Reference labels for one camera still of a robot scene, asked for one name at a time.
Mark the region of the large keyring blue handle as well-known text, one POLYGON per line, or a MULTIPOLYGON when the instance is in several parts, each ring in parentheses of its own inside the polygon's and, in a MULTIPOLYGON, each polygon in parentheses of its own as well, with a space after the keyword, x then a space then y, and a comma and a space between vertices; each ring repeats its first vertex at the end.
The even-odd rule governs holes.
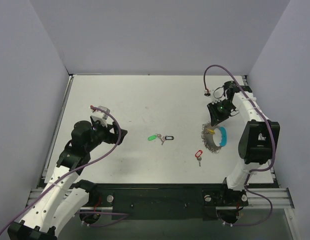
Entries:
POLYGON ((227 144, 227 130, 223 126, 212 126, 210 122, 202 125, 201 139, 211 153, 217 154, 227 144))

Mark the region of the green tag key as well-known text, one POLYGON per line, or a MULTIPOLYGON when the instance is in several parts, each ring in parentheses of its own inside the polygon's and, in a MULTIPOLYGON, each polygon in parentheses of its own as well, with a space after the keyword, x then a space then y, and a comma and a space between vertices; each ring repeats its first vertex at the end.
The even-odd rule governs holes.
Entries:
POLYGON ((162 138, 162 135, 161 134, 154 134, 154 135, 151 135, 147 138, 148 141, 153 141, 155 139, 161 139, 162 138))

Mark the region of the black tag key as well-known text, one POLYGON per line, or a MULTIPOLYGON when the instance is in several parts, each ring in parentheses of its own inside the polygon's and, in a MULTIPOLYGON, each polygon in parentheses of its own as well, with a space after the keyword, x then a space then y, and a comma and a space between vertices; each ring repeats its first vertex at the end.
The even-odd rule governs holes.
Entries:
POLYGON ((175 138, 171 135, 162 136, 160 138, 161 144, 163 145, 166 141, 173 141, 175 138))

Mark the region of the red tag key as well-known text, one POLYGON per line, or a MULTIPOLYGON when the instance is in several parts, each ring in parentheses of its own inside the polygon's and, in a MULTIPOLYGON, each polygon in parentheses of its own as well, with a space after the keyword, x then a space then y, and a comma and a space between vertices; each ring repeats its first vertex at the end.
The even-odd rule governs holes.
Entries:
POLYGON ((195 153, 195 158, 198 162, 198 166, 201 167, 201 161, 202 161, 202 154, 203 154, 203 151, 201 149, 199 149, 196 153, 195 153))

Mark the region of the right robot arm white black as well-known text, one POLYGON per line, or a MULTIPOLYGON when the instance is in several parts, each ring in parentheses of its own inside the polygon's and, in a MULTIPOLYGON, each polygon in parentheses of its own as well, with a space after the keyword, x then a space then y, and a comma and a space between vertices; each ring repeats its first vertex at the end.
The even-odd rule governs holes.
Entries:
POLYGON ((218 192, 219 201, 229 205, 237 197, 235 191, 243 191, 248 185, 252 173, 271 168, 261 166, 275 160, 280 124, 264 115, 249 86, 227 81, 222 88, 224 99, 214 99, 207 105, 211 126, 218 126, 233 112, 238 112, 245 124, 238 143, 240 160, 225 179, 227 187, 218 192))

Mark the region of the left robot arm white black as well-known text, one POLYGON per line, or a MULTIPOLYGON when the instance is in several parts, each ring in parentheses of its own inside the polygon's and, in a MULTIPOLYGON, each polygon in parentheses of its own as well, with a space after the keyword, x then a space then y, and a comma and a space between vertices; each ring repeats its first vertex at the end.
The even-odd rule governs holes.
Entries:
POLYGON ((7 233, 11 240, 56 240, 68 221, 83 206, 98 200, 97 185, 77 180, 91 159, 91 151, 102 143, 118 146, 127 135, 100 117, 75 123, 71 140, 60 154, 42 194, 20 221, 12 222, 7 233))

